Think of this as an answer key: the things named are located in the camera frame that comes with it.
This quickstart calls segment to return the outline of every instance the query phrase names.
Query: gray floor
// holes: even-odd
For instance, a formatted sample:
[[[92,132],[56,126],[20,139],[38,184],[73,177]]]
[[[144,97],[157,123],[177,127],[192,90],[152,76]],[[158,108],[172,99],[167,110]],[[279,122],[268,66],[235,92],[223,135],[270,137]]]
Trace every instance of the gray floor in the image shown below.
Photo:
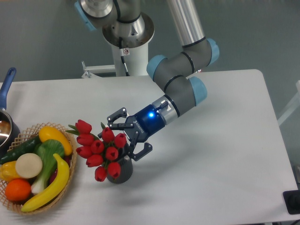
[[[220,58],[203,71],[259,69],[275,114],[296,93],[300,80],[300,0],[195,0],[207,37]],[[10,67],[15,81],[81,77],[87,66],[113,64],[100,30],[88,32],[74,10],[74,0],[0,0],[0,82]],[[149,58],[181,51],[163,0],[142,0],[142,11],[155,24]],[[282,126],[292,165],[300,164],[300,109]]]

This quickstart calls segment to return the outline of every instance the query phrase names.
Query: yellow bell pepper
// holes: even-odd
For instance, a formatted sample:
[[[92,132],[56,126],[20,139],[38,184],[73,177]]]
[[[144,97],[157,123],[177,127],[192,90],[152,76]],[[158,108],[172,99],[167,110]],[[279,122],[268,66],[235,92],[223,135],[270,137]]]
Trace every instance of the yellow bell pepper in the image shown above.
[[[59,154],[54,153],[53,156],[57,161],[56,178],[44,191],[29,199],[21,208],[22,212],[30,212],[42,207],[55,198],[67,185],[70,176],[69,165]]]
[[[13,179],[20,178],[18,173],[15,170],[15,163],[17,161],[12,161],[3,164],[0,166],[0,179],[5,180],[7,182],[12,181]]]
[[[60,132],[55,127],[45,126],[41,128],[38,133],[38,136],[41,142],[45,142],[49,139],[59,141],[64,146],[65,156],[69,156],[73,152],[69,140],[63,135],[62,132]]]

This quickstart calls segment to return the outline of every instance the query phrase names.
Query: tulip bouquet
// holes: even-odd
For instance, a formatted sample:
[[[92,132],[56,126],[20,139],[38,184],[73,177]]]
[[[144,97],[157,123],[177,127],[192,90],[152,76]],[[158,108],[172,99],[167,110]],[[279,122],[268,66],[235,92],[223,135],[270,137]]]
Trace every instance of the tulip bouquet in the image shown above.
[[[119,152],[127,144],[126,136],[123,133],[114,135],[113,131],[102,127],[102,141],[95,135],[91,134],[92,126],[83,120],[78,120],[75,126],[69,125],[73,130],[66,132],[77,135],[77,142],[82,145],[76,151],[79,156],[87,159],[88,167],[97,166],[95,170],[95,179],[104,181],[109,174],[112,178],[119,177],[121,166],[117,162]]]

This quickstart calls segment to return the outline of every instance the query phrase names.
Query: white tabletop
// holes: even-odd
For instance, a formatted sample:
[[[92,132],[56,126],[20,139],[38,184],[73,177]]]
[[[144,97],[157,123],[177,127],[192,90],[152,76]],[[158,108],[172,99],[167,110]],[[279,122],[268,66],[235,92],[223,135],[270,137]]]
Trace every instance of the white tabletop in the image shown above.
[[[72,186],[58,205],[30,217],[0,206],[0,224],[235,225],[299,219],[288,214],[282,196],[297,186],[262,73],[196,76],[208,89],[207,99],[149,138],[153,151],[134,162],[127,182],[96,182],[95,169],[79,158]],[[162,95],[147,76],[14,82],[7,112],[20,129],[42,122],[67,127],[82,119],[98,134],[111,113],[126,107],[134,114]]]

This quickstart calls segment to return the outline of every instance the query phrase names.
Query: orange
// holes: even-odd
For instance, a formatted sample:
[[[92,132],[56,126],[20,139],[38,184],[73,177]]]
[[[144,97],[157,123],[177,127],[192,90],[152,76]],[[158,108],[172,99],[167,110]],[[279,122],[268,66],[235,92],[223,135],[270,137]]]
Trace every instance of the orange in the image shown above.
[[[31,185],[24,179],[14,179],[5,188],[5,196],[11,202],[26,200],[30,194]]]

